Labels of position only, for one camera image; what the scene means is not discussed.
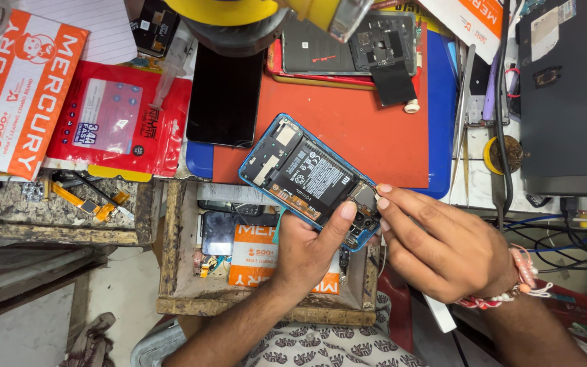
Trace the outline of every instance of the white paper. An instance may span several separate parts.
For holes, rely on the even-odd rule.
[[[547,55],[558,42],[558,8],[532,22],[532,62]]]
[[[123,0],[21,0],[20,9],[90,31],[82,60],[115,65],[137,57]]]
[[[230,201],[256,205],[280,206],[266,195],[250,186],[226,185],[223,183],[201,183],[198,187],[196,200]]]

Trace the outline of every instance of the wooden box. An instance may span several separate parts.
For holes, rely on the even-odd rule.
[[[149,245],[155,241],[162,181],[152,179],[137,183],[102,179],[94,185],[109,195],[118,190],[129,193],[130,198],[124,207],[135,214],[135,221],[116,213],[107,223],[95,223],[92,214],[55,194],[52,194],[52,200],[34,203],[22,195],[22,183],[5,182],[0,190],[0,240],[119,246]],[[69,191],[83,200],[89,199],[99,205],[106,203],[85,185]]]
[[[196,182],[169,181],[160,270],[158,313],[217,316],[249,296],[249,287],[228,285],[228,279],[194,275],[193,256],[198,230]],[[352,253],[348,281],[339,295],[311,293],[284,321],[335,325],[375,322],[379,245]]]

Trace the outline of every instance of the phone screen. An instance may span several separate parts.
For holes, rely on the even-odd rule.
[[[188,140],[250,147],[255,139],[264,51],[226,57],[198,44],[189,103]]]

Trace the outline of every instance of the opened smartphone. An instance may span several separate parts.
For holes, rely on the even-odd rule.
[[[357,215],[343,242],[350,251],[379,229],[375,183],[285,113],[255,144],[239,177],[317,230],[341,203],[354,201]]]
[[[226,57],[199,43],[185,130],[187,139],[251,147],[263,64],[264,51],[249,57]]]

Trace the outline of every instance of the bracelet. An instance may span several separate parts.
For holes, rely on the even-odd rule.
[[[502,302],[510,302],[515,300],[515,297],[523,293],[534,297],[550,297],[550,293],[547,291],[553,287],[554,284],[548,283],[544,288],[534,290],[534,288],[536,288],[536,282],[534,279],[537,278],[536,275],[538,275],[538,269],[532,266],[533,263],[531,257],[529,257],[529,253],[524,247],[518,246],[516,244],[512,245],[517,247],[510,248],[509,252],[511,253],[515,266],[518,268],[518,283],[516,283],[508,292],[504,292],[499,296],[494,296],[491,298],[466,296],[456,301],[455,303],[457,305],[462,305],[467,308],[481,308],[482,310],[485,310],[490,307],[499,307]],[[520,250],[522,250],[527,255],[526,258],[522,255]]]

